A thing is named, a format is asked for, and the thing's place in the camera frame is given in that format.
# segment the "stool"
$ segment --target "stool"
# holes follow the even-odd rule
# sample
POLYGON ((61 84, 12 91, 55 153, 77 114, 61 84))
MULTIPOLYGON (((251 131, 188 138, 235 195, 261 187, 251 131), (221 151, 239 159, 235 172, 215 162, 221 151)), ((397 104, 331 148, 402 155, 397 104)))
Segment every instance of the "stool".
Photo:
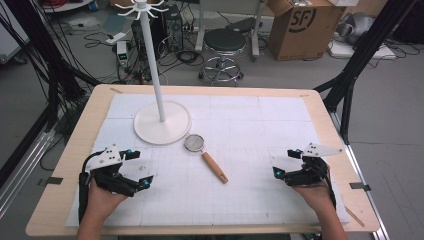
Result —
POLYGON ((214 29, 205 34, 204 44, 207 50, 218 56, 203 64, 199 79, 206 76, 211 81, 211 86, 215 82, 234 81, 234 85, 237 87, 237 80, 241 80, 244 75, 240 71, 240 66, 227 56, 243 52, 246 46, 244 36, 229 29, 214 29))

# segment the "hand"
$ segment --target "hand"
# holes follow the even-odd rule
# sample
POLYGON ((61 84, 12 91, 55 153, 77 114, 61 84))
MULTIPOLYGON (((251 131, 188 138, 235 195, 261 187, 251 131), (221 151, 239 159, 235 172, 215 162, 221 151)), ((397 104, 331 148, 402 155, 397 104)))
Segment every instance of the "hand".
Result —
POLYGON ((92 179, 88 192, 87 210, 78 228, 77 239, 100 239, 104 221, 125 199, 127 196, 113 194, 97 187, 96 181, 92 179))
POLYGON ((310 186, 296 186, 293 190, 298 192, 315 212, 329 207, 334 208, 325 181, 310 186))
POLYGON ((310 186, 296 186, 293 190, 298 192, 305 202, 315 211, 321 225, 323 240, 347 240, 347 235, 331 202, 330 192, 325 180, 310 186))
POLYGON ((87 210, 84 216, 88 214, 104 221, 125 199, 127 199, 127 196, 113 194, 99 188, 96 181, 92 179, 90 182, 90 190, 88 192, 87 210))

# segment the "white pole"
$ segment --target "white pole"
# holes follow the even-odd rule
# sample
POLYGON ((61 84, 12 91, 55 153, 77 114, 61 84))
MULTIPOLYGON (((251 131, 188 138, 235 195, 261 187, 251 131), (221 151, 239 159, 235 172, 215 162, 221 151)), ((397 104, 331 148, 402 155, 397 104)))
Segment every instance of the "white pole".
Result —
POLYGON ((155 52, 153 49, 152 34, 150 32, 149 17, 145 11, 140 13, 140 25, 143 30, 144 44, 146 45, 147 58, 149 60, 150 74, 152 75, 153 87, 155 89, 156 103, 159 109, 160 121, 165 122, 166 116, 163 109, 162 94, 160 92, 159 75, 156 66, 155 52))

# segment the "power strip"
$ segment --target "power strip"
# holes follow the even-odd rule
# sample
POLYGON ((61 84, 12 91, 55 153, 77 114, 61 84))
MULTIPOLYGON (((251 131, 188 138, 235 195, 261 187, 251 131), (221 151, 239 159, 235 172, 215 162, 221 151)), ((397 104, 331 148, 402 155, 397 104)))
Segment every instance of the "power strip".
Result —
POLYGON ((115 36, 113 36, 113 39, 106 39, 106 42, 109 43, 109 44, 114 44, 119 39, 125 37, 125 35, 127 35, 127 34, 122 33, 122 32, 121 33, 118 33, 115 36))

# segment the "human hand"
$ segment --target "human hand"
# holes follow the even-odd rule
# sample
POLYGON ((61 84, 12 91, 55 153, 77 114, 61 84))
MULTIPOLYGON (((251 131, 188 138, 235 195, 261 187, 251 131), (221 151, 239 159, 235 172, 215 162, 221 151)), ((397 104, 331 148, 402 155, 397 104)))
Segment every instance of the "human hand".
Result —
MULTIPOLYGON (((329 181, 331 181, 330 166, 327 165, 327 169, 327 177, 329 181)), ((319 183, 308 186, 294 186, 293 190, 298 192, 309 207, 311 207, 315 212, 318 210, 334 208, 330 197, 329 186, 324 179, 319 183)))
POLYGON ((77 232, 77 240, 100 240, 103 223, 127 196, 113 194, 90 182, 87 210, 77 232))
POLYGON ((84 217, 89 215, 90 217, 104 221, 125 199, 127 199, 127 196, 113 194, 99 188, 93 178, 90 182, 87 210, 84 217))

